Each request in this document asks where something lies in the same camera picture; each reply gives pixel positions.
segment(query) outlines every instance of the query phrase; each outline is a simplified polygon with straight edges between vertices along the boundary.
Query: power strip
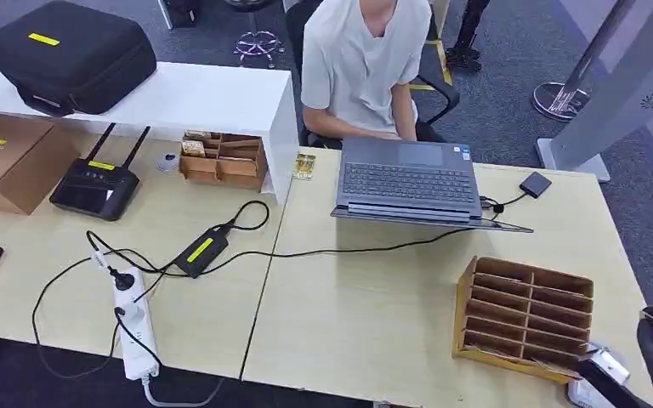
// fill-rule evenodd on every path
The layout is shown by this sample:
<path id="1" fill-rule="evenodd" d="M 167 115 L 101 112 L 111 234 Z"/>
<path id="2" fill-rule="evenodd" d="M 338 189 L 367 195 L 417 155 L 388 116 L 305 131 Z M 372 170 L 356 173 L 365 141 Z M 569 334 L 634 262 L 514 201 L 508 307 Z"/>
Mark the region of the power strip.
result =
<path id="1" fill-rule="evenodd" d="M 131 268 L 124 274 L 134 277 L 133 285 L 126 291 L 120 291 L 114 285 L 114 303 L 116 307 L 122 308 L 126 312 L 122 316 L 123 324 L 140 342 L 155 353 L 156 341 L 154 332 L 151 330 L 149 304 L 146 302 L 145 297 L 142 297 L 136 303 L 134 302 L 134 299 L 144 293 L 144 280 L 141 272 L 136 268 Z M 121 327 L 119 327 L 119 337 L 121 339 L 126 378 L 139 380 L 149 375 L 153 377 L 159 375 L 159 365 L 154 357 L 136 343 Z"/>

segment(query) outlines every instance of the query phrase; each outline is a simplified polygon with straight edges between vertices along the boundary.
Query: man's arm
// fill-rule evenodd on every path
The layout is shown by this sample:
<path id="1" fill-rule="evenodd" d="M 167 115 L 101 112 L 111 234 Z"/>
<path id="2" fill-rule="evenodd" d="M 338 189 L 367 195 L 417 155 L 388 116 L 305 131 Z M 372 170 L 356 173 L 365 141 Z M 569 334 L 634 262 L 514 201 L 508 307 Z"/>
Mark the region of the man's arm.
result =
<path id="1" fill-rule="evenodd" d="M 397 83 L 392 87 L 392 115 L 394 116 L 396 132 L 404 140 L 417 140 L 414 112 L 412 111 L 412 92 L 409 82 Z"/>
<path id="2" fill-rule="evenodd" d="M 336 116 L 330 115 L 326 109 L 314 109 L 308 106 L 304 107 L 304 125 L 313 133 L 333 139 L 343 139 L 351 136 L 399 139 L 399 136 L 394 133 L 377 132 L 351 126 L 347 122 L 339 120 Z"/>

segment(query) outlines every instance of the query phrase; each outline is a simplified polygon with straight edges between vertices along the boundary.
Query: wooden desk organizer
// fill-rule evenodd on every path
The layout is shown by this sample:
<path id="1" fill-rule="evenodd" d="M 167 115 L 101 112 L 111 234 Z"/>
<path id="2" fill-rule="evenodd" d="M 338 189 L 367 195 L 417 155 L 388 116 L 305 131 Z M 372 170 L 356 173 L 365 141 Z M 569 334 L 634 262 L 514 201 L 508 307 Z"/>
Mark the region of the wooden desk organizer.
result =
<path id="1" fill-rule="evenodd" d="M 224 184 L 261 190 L 267 173 L 261 138 L 212 133 L 213 139 L 200 139 L 206 157 L 185 156 L 181 152 L 179 172 L 185 179 L 209 184 Z"/>
<path id="2" fill-rule="evenodd" d="M 579 378 L 592 296 L 585 278 L 474 257 L 457 286 L 452 355 L 557 383 Z"/>

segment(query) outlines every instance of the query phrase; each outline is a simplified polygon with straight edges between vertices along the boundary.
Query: laptop touchpad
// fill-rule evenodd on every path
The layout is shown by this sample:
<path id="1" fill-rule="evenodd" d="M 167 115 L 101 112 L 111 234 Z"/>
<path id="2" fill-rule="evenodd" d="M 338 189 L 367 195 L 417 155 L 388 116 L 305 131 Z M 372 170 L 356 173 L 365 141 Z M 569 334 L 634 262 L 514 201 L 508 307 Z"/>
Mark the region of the laptop touchpad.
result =
<path id="1" fill-rule="evenodd" d="M 441 146 L 428 144 L 402 144 L 399 146 L 399 164 L 442 166 Z"/>

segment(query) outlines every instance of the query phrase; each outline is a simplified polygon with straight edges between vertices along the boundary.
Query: laptop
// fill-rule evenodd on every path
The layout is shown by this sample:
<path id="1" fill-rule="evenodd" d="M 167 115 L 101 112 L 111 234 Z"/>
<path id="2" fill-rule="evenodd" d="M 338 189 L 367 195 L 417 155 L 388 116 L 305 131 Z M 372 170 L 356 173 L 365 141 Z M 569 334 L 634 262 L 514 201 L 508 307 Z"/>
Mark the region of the laptop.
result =
<path id="1" fill-rule="evenodd" d="M 332 216 L 534 232 L 482 218 L 480 193 L 465 144 L 345 139 Z"/>

